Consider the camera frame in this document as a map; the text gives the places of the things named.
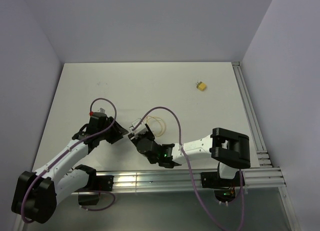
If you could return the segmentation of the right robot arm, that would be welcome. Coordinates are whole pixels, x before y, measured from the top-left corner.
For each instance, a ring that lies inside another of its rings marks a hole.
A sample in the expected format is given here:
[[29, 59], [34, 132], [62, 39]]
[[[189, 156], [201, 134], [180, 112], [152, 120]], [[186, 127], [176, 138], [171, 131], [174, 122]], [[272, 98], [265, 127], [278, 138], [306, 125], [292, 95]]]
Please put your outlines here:
[[172, 169], [195, 160], [218, 161], [216, 180], [222, 186], [229, 185], [238, 170], [251, 167], [249, 137], [239, 132], [218, 127], [195, 141], [158, 144], [147, 124], [133, 123], [129, 130], [128, 138], [150, 164]]

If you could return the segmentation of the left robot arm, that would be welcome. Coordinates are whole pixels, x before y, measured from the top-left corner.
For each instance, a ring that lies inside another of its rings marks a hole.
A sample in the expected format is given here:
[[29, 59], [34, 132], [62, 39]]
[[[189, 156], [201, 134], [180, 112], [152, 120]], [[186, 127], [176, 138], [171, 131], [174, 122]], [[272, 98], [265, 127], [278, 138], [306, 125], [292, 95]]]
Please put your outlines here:
[[33, 172], [24, 171], [17, 180], [11, 211], [27, 223], [44, 224], [58, 204], [78, 190], [92, 191], [98, 184], [97, 171], [77, 162], [89, 155], [101, 141], [109, 144], [128, 131], [113, 117], [94, 112], [89, 122], [75, 133], [67, 146], [51, 161]]

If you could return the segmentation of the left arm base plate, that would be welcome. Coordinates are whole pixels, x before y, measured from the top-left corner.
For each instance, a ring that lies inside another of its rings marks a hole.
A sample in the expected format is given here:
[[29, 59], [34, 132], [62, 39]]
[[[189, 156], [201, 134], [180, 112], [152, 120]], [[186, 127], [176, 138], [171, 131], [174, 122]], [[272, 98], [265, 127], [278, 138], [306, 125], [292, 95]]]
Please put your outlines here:
[[89, 191], [107, 191], [113, 190], [114, 176], [113, 175], [98, 175], [90, 177], [87, 184], [77, 189], [77, 192], [89, 192]]

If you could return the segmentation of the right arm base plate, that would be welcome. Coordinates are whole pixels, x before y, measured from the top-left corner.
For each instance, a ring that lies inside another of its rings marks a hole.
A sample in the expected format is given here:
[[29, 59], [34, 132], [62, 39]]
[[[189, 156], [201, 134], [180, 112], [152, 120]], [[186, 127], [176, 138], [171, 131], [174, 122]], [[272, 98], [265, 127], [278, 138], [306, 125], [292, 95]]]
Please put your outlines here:
[[235, 177], [233, 179], [221, 178], [217, 171], [201, 172], [200, 178], [202, 188], [223, 189], [241, 186], [239, 171], [235, 173]]

